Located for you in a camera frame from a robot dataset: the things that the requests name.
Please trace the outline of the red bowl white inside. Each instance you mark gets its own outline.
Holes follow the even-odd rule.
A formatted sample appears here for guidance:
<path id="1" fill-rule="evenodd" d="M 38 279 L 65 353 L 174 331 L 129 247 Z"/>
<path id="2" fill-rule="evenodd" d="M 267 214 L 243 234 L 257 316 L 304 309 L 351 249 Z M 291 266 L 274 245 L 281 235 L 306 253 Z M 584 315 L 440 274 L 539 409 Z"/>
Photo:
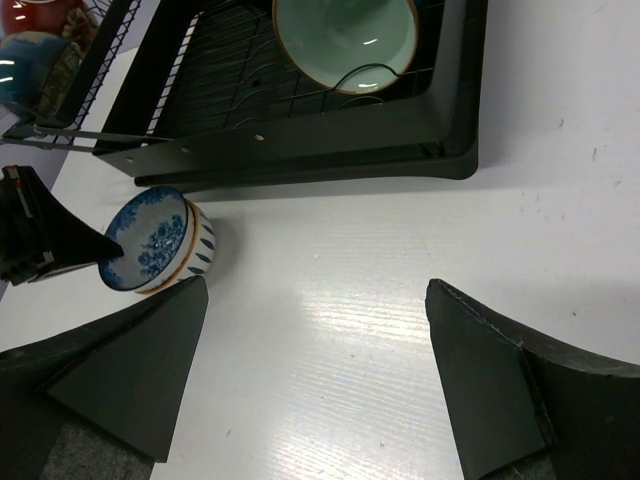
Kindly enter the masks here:
<path id="1" fill-rule="evenodd" d="M 22 32 L 45 32 L 61 35 L 67 24 L 67 16 L 86 3 L 80 0 L 1 2 L 1 27 L 5 35 Z"/>

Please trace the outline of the blue floral white bowl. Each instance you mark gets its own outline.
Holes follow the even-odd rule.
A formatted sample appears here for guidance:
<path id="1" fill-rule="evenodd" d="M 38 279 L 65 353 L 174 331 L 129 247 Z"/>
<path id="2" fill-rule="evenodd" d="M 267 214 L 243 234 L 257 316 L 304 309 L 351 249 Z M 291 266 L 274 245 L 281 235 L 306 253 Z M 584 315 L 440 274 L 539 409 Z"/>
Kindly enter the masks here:
<path id="1" fill-rule="evenodd" d="M 125 204 L 105 236 L 123 255 L 99 264 L 102 282 L 114 291 L 155 294 L 213 263 L 216 236 L 210 220 L 177 189 L 147 189 Z"/>

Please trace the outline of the celadon green bowl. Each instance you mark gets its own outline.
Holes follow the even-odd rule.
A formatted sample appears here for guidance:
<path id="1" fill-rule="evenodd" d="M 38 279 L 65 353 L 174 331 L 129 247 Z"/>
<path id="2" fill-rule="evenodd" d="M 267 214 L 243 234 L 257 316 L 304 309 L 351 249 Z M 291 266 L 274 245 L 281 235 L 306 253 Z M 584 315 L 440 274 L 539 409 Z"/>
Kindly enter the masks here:
<path id="1" fill-rule="evenodd" d="M 395 83 L 411 65 L 419 40 L 413 1 L 274 1 L 272 21 L 300 72 L 348 95 Z"/>

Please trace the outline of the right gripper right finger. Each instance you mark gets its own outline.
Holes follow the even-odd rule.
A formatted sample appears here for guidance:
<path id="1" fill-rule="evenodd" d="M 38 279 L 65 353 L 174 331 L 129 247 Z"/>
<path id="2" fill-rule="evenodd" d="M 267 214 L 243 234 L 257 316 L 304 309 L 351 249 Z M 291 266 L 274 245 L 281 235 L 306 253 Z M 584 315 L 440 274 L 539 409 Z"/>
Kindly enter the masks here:
<path id="1" fill-rule="evenodd" d="M 464 478 L 638 478 L 637 365 L 536 331 L 440 279 L 425 309 Z"/>

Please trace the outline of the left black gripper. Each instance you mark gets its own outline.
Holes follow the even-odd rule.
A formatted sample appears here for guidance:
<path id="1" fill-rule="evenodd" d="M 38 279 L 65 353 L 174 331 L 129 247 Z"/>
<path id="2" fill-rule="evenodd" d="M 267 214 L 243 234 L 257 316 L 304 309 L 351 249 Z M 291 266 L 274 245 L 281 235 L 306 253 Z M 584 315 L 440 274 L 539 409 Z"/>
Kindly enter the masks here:
<path id="1" fill-rule="evenodd" d="M 119 258 L 122 247 L 67 210 L 30 166 L 1 169 L 1 280 L 12 286 Z"/>

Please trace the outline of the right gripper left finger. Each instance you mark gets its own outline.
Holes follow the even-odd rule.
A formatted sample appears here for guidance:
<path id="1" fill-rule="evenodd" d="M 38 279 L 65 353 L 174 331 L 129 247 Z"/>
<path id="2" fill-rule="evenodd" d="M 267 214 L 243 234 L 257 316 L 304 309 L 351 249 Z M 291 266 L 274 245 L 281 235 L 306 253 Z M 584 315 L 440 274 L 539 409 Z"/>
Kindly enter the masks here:
<path id="1" fill-rule="evenodd" d="M 191 277 L 1 354 L 1 460 L 43 463 L 68 418 L 167 461 L 208 306 Z"/>

